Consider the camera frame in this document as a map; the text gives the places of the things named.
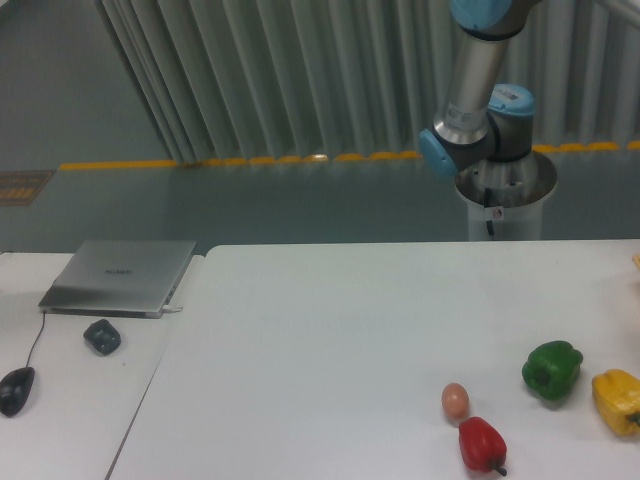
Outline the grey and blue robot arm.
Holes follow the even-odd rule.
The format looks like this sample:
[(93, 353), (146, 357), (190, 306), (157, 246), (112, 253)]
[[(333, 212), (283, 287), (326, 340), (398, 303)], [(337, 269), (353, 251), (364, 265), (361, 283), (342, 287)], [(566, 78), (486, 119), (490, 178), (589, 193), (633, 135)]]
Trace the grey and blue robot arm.
[(497, 151), (498, 134), (488, 113), (509, 40), (525, 27), (535, 1), (451, 1), (463, 32), (446, 100), (432, 126), (419, 134), (425, 162), (453, 177)]

